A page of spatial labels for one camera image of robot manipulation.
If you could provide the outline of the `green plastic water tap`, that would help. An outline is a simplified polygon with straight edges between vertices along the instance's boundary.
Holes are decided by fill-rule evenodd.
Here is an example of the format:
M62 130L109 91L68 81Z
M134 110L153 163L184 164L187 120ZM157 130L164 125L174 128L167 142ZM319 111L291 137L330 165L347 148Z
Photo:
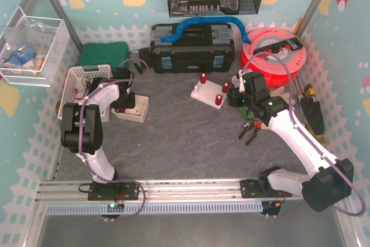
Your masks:
M245 107L240 107L239 111L242 114L242 116L246 119L246 121L248 122L258 120L258 118L256 118L255 115L249 109Z

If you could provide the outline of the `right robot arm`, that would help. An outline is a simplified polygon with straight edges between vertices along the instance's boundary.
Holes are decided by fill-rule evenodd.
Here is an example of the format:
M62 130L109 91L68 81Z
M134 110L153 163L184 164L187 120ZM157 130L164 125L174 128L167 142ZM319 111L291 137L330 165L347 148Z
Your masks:
M360 211L348 212L341 208L338 211L349 216L362 216L367 206L353 183L353 163L347 158L338 159L323 147L297 119L291 101L271 96L261 72L240 70L236 79L239 85L227 91L228 105L245 107L267 125L287 144L306 170L305 174L299 174L271 167L260 173L255 181L256 190L263 195L284 191L300 196L316 212L322 212L355 193L361 203Z

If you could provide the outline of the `white tray with springs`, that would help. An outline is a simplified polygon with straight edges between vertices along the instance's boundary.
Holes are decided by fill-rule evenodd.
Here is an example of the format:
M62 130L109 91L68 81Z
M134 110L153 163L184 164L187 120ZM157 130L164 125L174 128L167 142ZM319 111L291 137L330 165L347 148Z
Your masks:
M112 108L111 112L118 119L143 123L145 121L148 109L149 109L149 98L147 96L136 95L134 108L125 109L124 112L116 112Z

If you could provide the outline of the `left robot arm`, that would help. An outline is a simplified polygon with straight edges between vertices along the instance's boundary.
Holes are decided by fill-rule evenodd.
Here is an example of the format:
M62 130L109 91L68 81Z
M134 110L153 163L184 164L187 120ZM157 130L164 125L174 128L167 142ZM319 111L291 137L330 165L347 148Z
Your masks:
M93 78L81 101L67 102L62 108L61 144L89 168L94 182L119 179L102 148L101 114L110 108L115 112L134 108L135 93L130 91L133 79L133 72L118 67L112 78Z

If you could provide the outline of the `orange black pliers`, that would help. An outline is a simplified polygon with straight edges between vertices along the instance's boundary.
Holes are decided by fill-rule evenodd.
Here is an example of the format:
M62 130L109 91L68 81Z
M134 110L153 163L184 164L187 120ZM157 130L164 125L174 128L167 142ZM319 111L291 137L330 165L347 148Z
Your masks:
M241 140L249 131L251 131L251 136L246 141L246 145L250 145L255 140L260 129L262 129L262 123L262 120L246 120L242 126L242 131L238 135L238 139Z

